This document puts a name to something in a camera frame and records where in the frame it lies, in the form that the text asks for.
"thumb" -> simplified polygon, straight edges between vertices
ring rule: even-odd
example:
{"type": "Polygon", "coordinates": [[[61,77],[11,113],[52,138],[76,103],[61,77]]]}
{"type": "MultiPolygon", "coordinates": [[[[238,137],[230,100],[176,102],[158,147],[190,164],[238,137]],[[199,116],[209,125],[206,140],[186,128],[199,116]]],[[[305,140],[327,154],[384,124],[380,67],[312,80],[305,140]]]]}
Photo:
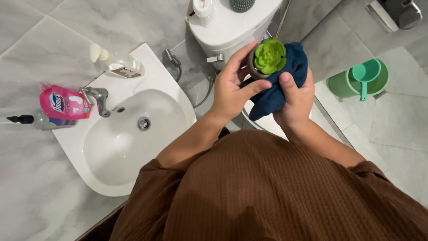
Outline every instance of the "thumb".
{"type": "Polygon", "coordinates": [[[279,76],[279,84],[281,85],[282,91],[284,92],[284,96],[287,102],[293,102],[295,96],[299,91],[299,88],[297,88],[293,76],[289,72],[282,73],[279,76]]]}
{"type": "Polygon", "coordinates": [[[250,99],[251,97],[257,95],[260,91],[270,89],[271,87],[272,83],[264,79],[259,79],[240,89],[240,91],[246,99],[250,99]]]}

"pink pouch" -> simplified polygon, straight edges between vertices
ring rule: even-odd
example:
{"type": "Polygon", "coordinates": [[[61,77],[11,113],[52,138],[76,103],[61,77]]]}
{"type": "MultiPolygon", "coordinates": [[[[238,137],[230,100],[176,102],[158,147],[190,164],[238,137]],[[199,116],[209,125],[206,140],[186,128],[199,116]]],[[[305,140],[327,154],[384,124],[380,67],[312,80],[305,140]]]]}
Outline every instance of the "pink pouch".
{"type": "Polygon", "coordinates": [[[40,106],[46,116],[63,120],[89,118],[91,106],[82,93],[57,85],[42,84],[40,106]]]}

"black pump cap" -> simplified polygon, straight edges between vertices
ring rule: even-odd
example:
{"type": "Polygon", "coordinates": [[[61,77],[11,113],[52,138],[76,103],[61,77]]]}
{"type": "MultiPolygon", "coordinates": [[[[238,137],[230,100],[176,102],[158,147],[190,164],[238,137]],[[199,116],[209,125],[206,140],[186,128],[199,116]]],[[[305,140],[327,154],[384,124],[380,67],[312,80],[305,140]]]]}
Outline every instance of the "black pump cap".
{"type": "Polygon", "coordinates": [[[21,124],[32,124],[34,122],[34,117],[32,115],[22,115],[20,117],[11,116],[11,117],[6,117],[6,119],[8,119],[13,123],[19,122],[21,124]]]}

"green bucket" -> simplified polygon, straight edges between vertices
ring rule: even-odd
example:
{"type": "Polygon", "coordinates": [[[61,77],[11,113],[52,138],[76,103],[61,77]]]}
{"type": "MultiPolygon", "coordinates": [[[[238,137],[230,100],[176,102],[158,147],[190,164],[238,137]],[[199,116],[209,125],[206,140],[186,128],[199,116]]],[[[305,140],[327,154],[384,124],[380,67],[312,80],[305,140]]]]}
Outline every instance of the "green bucket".
{"type": "MultiPolygon", "coordinates": [[[[367,83],[367,96],[377,95],[382,92],[389,81],[388,67],[382,60],[377,60],[380,62],[380,73],[373,81],[367,83]]],[[[349,69],[330,77],[328,87],[333,94],[339,97],[360,95],[362,89],[361,82],[352,77],[352,72],[349,69]]]]}

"domex logo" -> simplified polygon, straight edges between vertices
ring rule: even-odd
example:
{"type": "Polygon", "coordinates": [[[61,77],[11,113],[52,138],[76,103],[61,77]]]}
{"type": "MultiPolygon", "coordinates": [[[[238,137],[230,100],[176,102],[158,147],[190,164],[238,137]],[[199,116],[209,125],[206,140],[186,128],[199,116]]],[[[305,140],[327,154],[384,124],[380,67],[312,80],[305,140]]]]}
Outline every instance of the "domex logo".
{"type": "Polygon", "coordinates": [[[64,101],[62,96],[57,93],[52,93],[50,98],[52,108],[56,111],[62,112],[64,110],[64,101]]]}

